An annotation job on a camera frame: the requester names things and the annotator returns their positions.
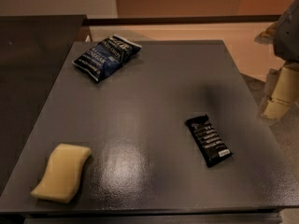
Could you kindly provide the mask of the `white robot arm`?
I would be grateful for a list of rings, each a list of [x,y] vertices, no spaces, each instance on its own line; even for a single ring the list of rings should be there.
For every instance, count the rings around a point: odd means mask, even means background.
[[[279,17],[273,35],[273,50],[284,64],[278,70],[269,70],[260,116],[279,120],[299,98],[299,0],[294,0]]]

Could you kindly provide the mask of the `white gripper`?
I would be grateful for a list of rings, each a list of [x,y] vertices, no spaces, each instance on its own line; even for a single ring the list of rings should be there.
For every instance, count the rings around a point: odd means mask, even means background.
[[[278,70],[270,69],[266,77],[261,104],[266,119],[281,119],[299,98],[299,0],[261,32],[261,37],[273,38],[274,53],[284,61]]]

